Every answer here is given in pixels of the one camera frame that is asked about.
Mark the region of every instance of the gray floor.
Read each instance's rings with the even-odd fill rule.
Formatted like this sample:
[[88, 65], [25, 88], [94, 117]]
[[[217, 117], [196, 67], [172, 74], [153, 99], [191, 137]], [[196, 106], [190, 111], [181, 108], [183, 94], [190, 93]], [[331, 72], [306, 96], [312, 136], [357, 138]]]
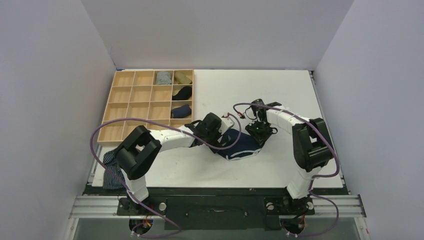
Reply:
[[[128, 219], [80, 219], [76, 229], [74, 240], [134, 240], [130, 237]], [[307, 227], [303, 233], [317, 233], [328, 228], [334, 219], [313, 218], [307, 219]], [[147, 235], [165, 234], [171, 231], [163, 230], [164, 221], [157, 220], [154, 227]], [[282, 240], [295, 239], [286, 238], [285, 231], [264, 231], [263, 229], [247, 230], [185, 230], [175, 236], [167, 237], [172, 240]], [[341, 218], [338, 225], [328, 233], [316, 236], [305, 237], [305, 240], [359, 240], [358, 231], [353, 218]]]

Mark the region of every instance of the navy blue cloth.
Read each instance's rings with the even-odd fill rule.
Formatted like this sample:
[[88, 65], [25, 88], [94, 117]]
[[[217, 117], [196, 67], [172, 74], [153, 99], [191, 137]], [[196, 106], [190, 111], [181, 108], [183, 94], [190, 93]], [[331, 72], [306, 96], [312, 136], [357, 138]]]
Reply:
[[[225, 146], [233, 144], [236, 141], [238, 135], [239, 131], [236, 129], [231, 128], [227, 130], [223, 134], [223, 138], [225, 139], [225, 137], [228, 136], [230, 137], [230, 141], [226, 143]], [[260, 146], [252, 136], [242, 132], [240, 139], [233, 147], [226, 150], [219, 150], [217, 153], [221, 157], [232, 161], [255, 156], [259, 153], [259, 151], [261, 151], [261, 149], [262, 146]]]
[[[114, 174], [118, 175], [121, 180], [124, 181], [124, 175], [122, 174], [121, 168], [119, 167], [117, 160], [114, 156], [114, 151], [108, 151], [103, 156], [103, 164], [106, 165], [106, 167], [112, 171]], [[104, 171], [103, 176], [103, 189], [107, 190], [116, 190], [116, 189], [123, 189], [124, 186], [116, 179], [112, 174], [110, 174], [108, 171]]]
[[180, 107], [174, 108], [171, 110], [173, 119], [183, 119], [192, 114], [192, 109], [188, 104], [182, 105]]

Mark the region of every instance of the white panel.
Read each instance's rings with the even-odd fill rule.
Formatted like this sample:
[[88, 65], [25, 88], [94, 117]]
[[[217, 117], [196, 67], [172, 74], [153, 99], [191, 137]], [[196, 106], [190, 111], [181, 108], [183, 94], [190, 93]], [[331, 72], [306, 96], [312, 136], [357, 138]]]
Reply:
[[308, 69], [353, 0], [82, 0], [121, 68]]
[[[262, 98], [265, 103], [279, 102], [291, 111], [310, 118], [321, 112], [308, 71], [298, 70], [194, 70], [194, 119], [208, 113], [230, 112], [236, 103]], [[247, 106], [239, 106], [243, 111]], [[242, 130], [250, 120], [241, 120]], [[113, 147], [103, 147], [100, 159]], [[228, 161], [202, 145], [161, 152], [146, 174], [148, 187], [175, 188], [284, 188], [295, 176], [293, 139], [280, 130], [268, 139], [258, 155]], [[330, 160], [320, 174], [336, 171]], [[97, 166], [92, 185], [103, 186], [104, 169]], [[320, 178], [314, 188], [341, 188], [339, 176]]]
[[62, 239], [114, 66], [79, 0], [0, 3], [0, 233]]
[[314, 77], [373, 240], [424, 239], [424, 1], [356, 0]]

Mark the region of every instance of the blue striped fabric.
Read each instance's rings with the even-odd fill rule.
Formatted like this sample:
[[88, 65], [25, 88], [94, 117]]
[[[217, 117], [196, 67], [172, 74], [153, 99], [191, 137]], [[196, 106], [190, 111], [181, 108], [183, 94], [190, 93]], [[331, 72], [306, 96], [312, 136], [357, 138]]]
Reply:
[[[104, 154], [103, 163], [110, 171], [118, 175], [118, 177], [124, 181], [124, 175], [121, 172], [121, 168], [118, 166], [117, 160], [115, 159], [114, 150], [108, 151]], [[117, 190], [123, 188], [124, 186], [116, 178], [114, 178], [112, 174], [108, 171], [104, 171], [103, 189]]]

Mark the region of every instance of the rolled sock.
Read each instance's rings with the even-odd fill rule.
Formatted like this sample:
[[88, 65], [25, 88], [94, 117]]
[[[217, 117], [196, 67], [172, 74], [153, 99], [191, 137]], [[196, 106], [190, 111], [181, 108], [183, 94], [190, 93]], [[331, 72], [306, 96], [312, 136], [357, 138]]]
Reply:
[[191, 86], [185, 86], [181, 88], [181, 90], [175, 94], [175, 96], [172, 96], [173, 101], [181, 101], [181, 100], [187, 100], [192, 96], [192, 87]]
[[175, 81], [179, 84], [192, 84], [192, 81], [190, 78], [188, 78], [184, 73], [181, 73], [179, 71], [176, 71], [174, 73]]
[[180, 107], [174, 108], [171, 110], [173, 119], [183, 119], [192, 114], [192, 109], [188, 104], [182, 105]]
[[160, 71], [156, 74], [156, 84], [157, 85], [171, 85], [171, 73], [167, 71]]

